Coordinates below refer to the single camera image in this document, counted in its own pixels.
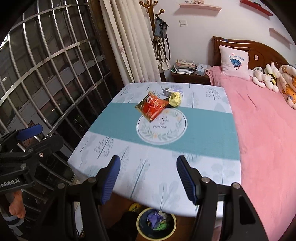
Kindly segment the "left hand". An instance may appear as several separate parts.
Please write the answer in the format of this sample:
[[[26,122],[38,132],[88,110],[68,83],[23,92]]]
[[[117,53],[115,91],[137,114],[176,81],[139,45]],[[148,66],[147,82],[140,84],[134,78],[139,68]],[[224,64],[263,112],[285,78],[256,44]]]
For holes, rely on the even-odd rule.
[[[14,192],[13,195],[14,199],[9,207],[10,214],[23,219],[26,214],[25,206],[23,204],[23,193],[21,190],[18,190]]]

